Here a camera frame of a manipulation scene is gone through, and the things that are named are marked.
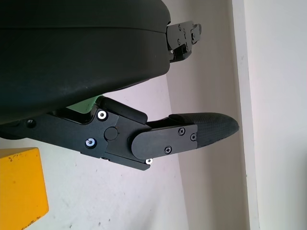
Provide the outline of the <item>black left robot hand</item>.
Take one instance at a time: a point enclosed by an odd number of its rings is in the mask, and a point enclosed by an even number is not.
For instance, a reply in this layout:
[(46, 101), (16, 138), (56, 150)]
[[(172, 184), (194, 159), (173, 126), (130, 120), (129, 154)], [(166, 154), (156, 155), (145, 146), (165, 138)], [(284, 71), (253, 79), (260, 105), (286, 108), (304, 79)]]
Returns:
[(30, 138), (147, 170), (239, 130), (219, 113), (145, 113), (104, 96), (187, 59), (201, 25), (171, 23), (160, 0), (3, 0), (0, 136)]

